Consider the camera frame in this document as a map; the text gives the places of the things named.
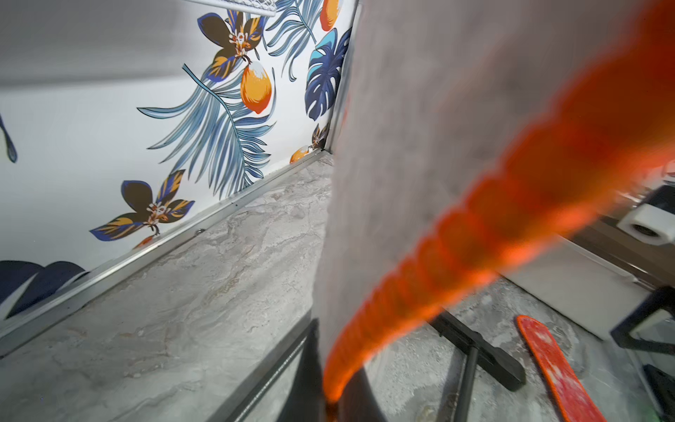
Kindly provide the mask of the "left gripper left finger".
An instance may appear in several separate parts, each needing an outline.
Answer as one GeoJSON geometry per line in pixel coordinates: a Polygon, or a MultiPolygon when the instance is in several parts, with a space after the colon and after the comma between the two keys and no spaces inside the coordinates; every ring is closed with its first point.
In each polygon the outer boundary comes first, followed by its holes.
{"type": "Polygon", "coordinates": [[[318,353],[318,321],[313,319],[287,400],[278,422],[324,421],[322,368],[318,353]]]}

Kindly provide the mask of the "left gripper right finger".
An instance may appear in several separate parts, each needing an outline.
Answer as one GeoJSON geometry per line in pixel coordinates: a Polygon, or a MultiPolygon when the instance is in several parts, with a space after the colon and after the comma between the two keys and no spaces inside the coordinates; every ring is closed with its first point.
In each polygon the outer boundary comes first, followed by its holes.
{"type": "Polygon", "coordinates": [[[350,379],[337,405],[341,422],[386,422],[371,390],[367,372],[362,367],[350,379]]]}

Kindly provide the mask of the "black clothes rack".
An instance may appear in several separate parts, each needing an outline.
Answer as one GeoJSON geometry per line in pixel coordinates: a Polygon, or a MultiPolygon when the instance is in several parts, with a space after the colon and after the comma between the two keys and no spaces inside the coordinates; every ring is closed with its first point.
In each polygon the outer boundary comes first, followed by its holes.
{"type": "MultiPolygon", "coordinates": [[[[302,347],[313,319],[316,318],[310,313],[305,314],[208,419],[244,421],[274,383],[284,375],[290,364],[294,360],[299,363],[302,347]]],[[[439,336],[449,340],[456,349],[466,355],[455,402],[454,421],[468,419],[476,371],[479,368],[508,390],[517,391],[526,385],[525,369],[515,358],[503,349],[492,346],[481,334],[471,330],[455,316],[443,311],[429,325],[439,336]]],[[[324,399],[324,421],[338,421],[338,404],[339,402],[335,405],[328,404],[324,399]]]]}

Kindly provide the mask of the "red patterned insole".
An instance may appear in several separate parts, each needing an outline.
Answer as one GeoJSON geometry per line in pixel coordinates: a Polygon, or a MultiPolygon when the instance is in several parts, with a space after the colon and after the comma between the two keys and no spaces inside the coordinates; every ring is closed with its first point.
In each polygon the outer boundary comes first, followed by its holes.
{"type": "Polygon", "coordinates": [[[323,393],[674,157],[671,1],[367,1],[314,286],[323,393]]]}
{"type": "Polygon", "coordinates": [[[530,316],[516,317],[520,335],[534,356],[565,421],[606,421],[578,380],[553,334],[530,316]]]}

